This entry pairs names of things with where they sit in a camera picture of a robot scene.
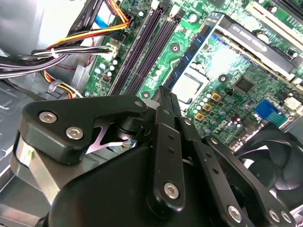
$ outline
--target green circuit board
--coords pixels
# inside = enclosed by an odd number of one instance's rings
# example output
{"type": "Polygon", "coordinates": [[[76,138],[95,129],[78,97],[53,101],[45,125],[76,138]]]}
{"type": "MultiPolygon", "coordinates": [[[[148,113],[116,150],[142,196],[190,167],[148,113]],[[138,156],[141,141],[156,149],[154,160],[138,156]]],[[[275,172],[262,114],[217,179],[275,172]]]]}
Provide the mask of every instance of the green circuit board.
{"type": "MultiPolygon", "coordinates": [[[[271,29],[263,25],[260,21],[255,19],[252,15],[245,11],[245,7],[249,4],[249,0],[172,0],[170,1],[169,9],[172,5],[178,5],[183,9],[186,14],[181,20],[179,26],[177,26],[175,32],[170,38],[169,42],[165,46],[164,50],[158,57],[152,70],[148,74],[145,82],[141,86],[138,92],[138,96],[142,99],[149,99],[153,96],[155,91],[161,86],[168,75],[173,71],[182,57],[184,52],[189,47],[192,38],[200,29],[204,19],[210,12],[219,11],[230,16],[238,23],[245,25],[245,28],[249,31],[261,29],[269,38],[271,46],[277,47],[279,50],[286,52],[292,49],[299,53],[303,57],[303,53],[291,46],[288,42],[283,40],[271,29]],[[178,50],[173,50],[173,46],[178,45],[178,50]]],[[[129,29],[129,37],[124,45],[119,49],[117,56],[118,64],[115,70],[112,72],[112,76],[109,82],[103,80],[107,75],[107,70],[103,70],[100,74],[94,70],[99,68],[101,63],[108,68],[112,62],[109,62],[102,57],[98,57],[94,67],[90,72],[89,81],[85,87],[84,92],[89,92],[90,96],[105,96],[112,86],[112,82],[125,59],[127,52],[129,51],[132,43],[136,39],[136,35],[139,31],[144,17],[138,16],[139,12],[143,12],[145,15],[150,8],[150,0],[124,0],[121,4],[121,8],[134,15],[134,26],[129,29]]],[[[262,6],[274,5],[271,1],[266,0],[262,3],[262,6]]],[[[303,34],[303,26],[283,9],[278,8],[274,14],[280,21],[286,24],[293,31],[298,34],[303,34]]],[[[138,64],[144,58],[144,54],[139,59],[138,64]]],[[[224,119],[230,119],[234,114],[238,114],[241,119],[245,117],[251,118],[253,121],[258,121],[254,114],[254,108],[263,100],[270,98],[271,101],[279,103],[279,100],[275,97],[278,91],[291,92],[289,86],[287,86],[281,80],[275,77],[269,76],[262,68],[256,65],[250,59],[244,57],[235,49],[226,45],[220,38],[213,35],[207,45],[201,50],[194,60],[196,64],[203,65],[203,74],[208,78],[209,83],[204,90],[197,96],[194,102],[190,105],[184,115],[194,122],[199,134],[201,136],[213,133],[225,144],[231,145],[239,136],[243,134],[243,127],[238,127],[236,124],[225,125],[224,128],[215,130],[217,125],[224,119]],[[220,83],[218,77],[222,74],[227,75],[228,80],[225,83],[220,83]],[[241,77],[249,80],[253,87],[247,93],[243,93],[239,90],[234,90],[232,96],[224,92],[225,88],[233,87],[233,85],[241,77]],[[220,100],[214,101],[209,99],[208,103],[211,106],[211,111],[199,110],[199,113],[203,114],[202,120],[195,119],[195,112],[197,107],[205,98],[206,93],[216,92],[219,94],[220,100]]],[[[303,64],[300,64],[293,69],[292,73],[296,77],[303,78],[303,64]]]]}

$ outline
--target yellow wire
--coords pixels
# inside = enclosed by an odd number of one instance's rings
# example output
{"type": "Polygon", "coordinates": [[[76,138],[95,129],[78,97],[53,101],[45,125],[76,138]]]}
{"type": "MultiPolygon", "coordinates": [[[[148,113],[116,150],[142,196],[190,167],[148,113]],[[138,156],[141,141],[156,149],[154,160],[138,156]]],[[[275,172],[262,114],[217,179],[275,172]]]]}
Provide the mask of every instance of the yellow wire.
{"type": "MultiPolygon", "coordinates": [[[[48,83],[52,83],[52,81],[50,81],[50,80],[47,78],[47,76],[48,76],[49,78],[52,77],[48,72],[46,72],[46,71],[44,70],[44,77],[45,77],[46,81],[47,81],[48,83]]],[[[58,87],[60,87],[60,88],[62,88],[62,89],[64,89],[64,90],[66,90],[67,92],[70,93],[71,97],[73,97],[73,92],[72,92],[70,89],[68,89],[67,87],[64,87],[64,86],[62,86],[62,85],[59,85],[58,87]]]]}
{"type": "Polygon", "coordinates": [[[119,14],[121,20],[123,23],[125,23],[125,17],[122,16],[121,11],[119,10],[119,7],[117,8],[117,4],[115,1],[111,1],[113,3],[113,7],[115,8],[116,12],[119,14]]]}
{"type": "Polygon", "coordinates": [[[87,32],[87,33],[83,33],[83,34],[80,34],[80,35],[74,35],[74,36],[66,37],[66,38],[63,38],[63,39],[58,40],[58,41],[55,42],[54,44],[58,44],[58,43],[60,43],[60,42],[64,42],[64,41],[68,41],[68,40],[72,40],[72,39],[77,39],[77,38],[79,38],[79,37],[83,37],[83,36],[86,36],[86,35],[98,34],[98,33],[100,33],[100,32],[116,31],[116,30],[123,29],[123,28],[125,28],[125,27],[127,27],[127,25],[115,25],[115,26],[112,26],[112,27],[100,29],[100,30],[98,30],[98,31],[92,31],[92,32],[87,32]]]}
{"type": "Polygon", "coordinates": [[[125,20],[128,21],[128,19],[126,18],[125,14],[121,11],[120,7],[117,5],[117,3],[114,0],[111,0],[111,2],[113,3],[113,7],[115,8],[115,10],[118,12],[119,16],[121,17],[121,20],[123,22],[125,22],[125,20]]]}

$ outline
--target cooling fan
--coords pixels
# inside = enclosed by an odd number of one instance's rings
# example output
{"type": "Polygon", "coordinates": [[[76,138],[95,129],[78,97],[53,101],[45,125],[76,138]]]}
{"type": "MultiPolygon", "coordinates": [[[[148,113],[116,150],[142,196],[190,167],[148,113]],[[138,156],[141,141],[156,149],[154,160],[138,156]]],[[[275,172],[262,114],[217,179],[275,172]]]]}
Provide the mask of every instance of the cooling fan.
{"type": "Polygon", "coordinates": [[[303,204],[303,145],[290,133],[267,124],[235,155],[292,213],[303,204]]]}

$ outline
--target expansion slot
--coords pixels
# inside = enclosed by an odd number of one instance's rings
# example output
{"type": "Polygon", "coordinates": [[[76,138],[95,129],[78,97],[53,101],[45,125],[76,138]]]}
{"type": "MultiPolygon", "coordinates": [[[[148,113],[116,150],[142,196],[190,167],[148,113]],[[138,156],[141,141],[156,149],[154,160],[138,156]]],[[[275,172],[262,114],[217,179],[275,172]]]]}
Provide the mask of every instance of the expansion slot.
{"type": "Polygon", "coordinates": [[[151,48],[145,56],[144,61],[141,62],[136,72],[136,75],[126,92],[127,94],[137,94],[138,90],[145,81],[147,75],[149,74],[157,58],[163,51],[166,43],[175,31],[177,25],[180,23],[184,14],[185,11],[181,10],[174,18],[169,17],[168,20],[162,25],[160,31],[158,32],[156,38],[154,39],[151,45],[151,48]]]}
{"type": "Polygon", "coordinates": [[[154,30],[158,25],[169,3],[168,0],[163,0],[161,4],[158,4],[158,6],[155,7],[155,2],[156,1],[154,0],[149,15],[147,16],[145,22],[142,25],[138,33],[137,39],[135,40],[129,53],[127,54],[126,59],[123,65],[121,66],[108,95],[120,94],[123,86],[125,85],[125,82],[131,75],[134,66],[136,65],[152,34],[154,33],[154,30]]]}
{"type": "Polygon", "coordinates": [[[264,24],[272,28],[282,36],[290,44],[296,46],[298,49],[303,51],[303,35],[300,35],[290,29],[287,25],[281,22],[278,18],[268,12],[265,8],[256,2],[251,2],[245,8],[251,15],[262,21],[264,24]]]}

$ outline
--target screw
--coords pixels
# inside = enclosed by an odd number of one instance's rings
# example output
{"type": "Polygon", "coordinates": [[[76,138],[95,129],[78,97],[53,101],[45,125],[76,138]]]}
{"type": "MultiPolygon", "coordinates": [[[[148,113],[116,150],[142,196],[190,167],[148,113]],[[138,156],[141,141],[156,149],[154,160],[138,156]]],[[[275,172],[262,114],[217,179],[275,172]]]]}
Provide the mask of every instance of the screw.
{"type": "Polygon", "coordinates": [[[232,219],[234,219],[237,223],[242,222],[241,214],[234,206],[228,206],[227,210],[232,219]]]}
{"type": "Polygon", "coordinates": [[[210,139],[214,144],[218,144],[218,141],[215,138],[210,139]]]}
{"type": "Polygon", "coordinates": [[[171,199],[175,200],[179,197],[179,190],[173,183],[166,182],[164,185],[164,191],[171,199]]]}
{"type": "Polygon", "coordinates": [[[166,114],[170,115],[170,113],[169,113],[169,111],[168,111],[168,110],[163,110],[163,111],[164,111],[164,113],[166,113],[166,114]]]}
{"type": "Polygon", "coordinates": [[[269,210],[269,215],[271,216],[271,218],[276,221],[276,222],[280,222],[280,218],[279,216],[273,211],[273,210],[269,210]]]}
{"type": "Polygon", "coordinates": [[[77,127],[70,127],[66,130],[66,135],[72,140],[80,140],[83,138],[83,131],[77,127]]]}
{"type": "Polygon", "coordinates": [[[139,101],[135,101],[135,104],[136,104],[137,106],[139,106],[139,107],[142,107],[142,106],[143,106],[142,103],[140,103],[139,101]]]}
{"type": "Polygon", "coordinates": [[[189,119],[185,119],[184,121],[185,121],[186,124],[191,125],[191,122],[190,122],[189,119]]]}
{"type": "Polygon", "coordinates": [[[57,116],[52,112],[42,112],[39,114],[39,119],[45,123],[54,123],[57,120],[57,116]]]}
{"type": "Polygon", "coordinates": [[[285,221],[287,221],[288,223],[292,223],[292,220],[290,219],[290,217],[286,214],[286,212],[281,211],[281,215],[284,218],[285,221]]]}

